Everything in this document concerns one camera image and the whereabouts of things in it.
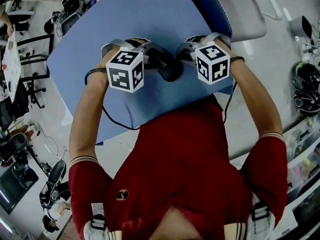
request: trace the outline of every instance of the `white floor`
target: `white floor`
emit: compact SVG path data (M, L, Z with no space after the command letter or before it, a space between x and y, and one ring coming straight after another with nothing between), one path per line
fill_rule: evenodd
M283 8L287 9L292 19L304 15L313 25L318 27L320 0L276 1L282 12ZM41 2L33 6L36 15L32 17L31 27L24 37L25 39L44 35L43 26L45 22L51 18L53 11L61 9L59 4L53 2ZM265 37L234 43L232 47L236 53L247 59L248 66L267 88L280 112L283 126L287 127L298 117L298 113L293 107L290 71L292 65L300 60L300 55L297 42L288 30L288 19L284 13L283 15L282 21L266 18L267 34ZM55 44L60 39L61 37L56 36ZM45 47L45 43L41 42L33 49L37 53ZM32 69L26 67L26 75L34 71L44 71L44 64L32 67ZM36 105L32 105L32 109L25 115L25 118L40 123L44 133L56 141L58 152L55 143L51 139L45 138L42 133L32 141L34 151L38 154L39 159L52 163L62 158L64 154L63 146L68 147L72 117L66 112L64 102L51 78L37 80L36 86L46 88L46 92L39 95L40 100L45 104L45 108L39 109ZM217 94L217 98L224 108L229 97L224 94ZM257 141L257 131L239 88L236 88L228 108L225 128L230 157L235 157L250 149ZM134 148L137 136L137 131L128 131L106 140L103 146L96 147L99 162L111 177L115 176ZM68 161L67 154L63 157L66 161Z

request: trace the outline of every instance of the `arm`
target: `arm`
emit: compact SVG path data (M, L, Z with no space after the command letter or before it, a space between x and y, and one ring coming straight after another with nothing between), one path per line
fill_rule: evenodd
M9 19L8 14L4 10L2 12L2 15L0 16L0 20L2 20L7 25L7 34L10 37L13 33L13 27L12 27L12 23Z
M118 52L115 48L108 52L95 68L105 68L106 63ZM69 160L89 156L97 159L95 146L104 97L109 85L108 75L93 73L81 96L75 111L69 138Z
M235 57L230 49L221 41L215 40L231 57ZM230 72L237 81L244 101L249 109L259 136L266 133L283 134L279 112L266 88L241 60L234 61Z

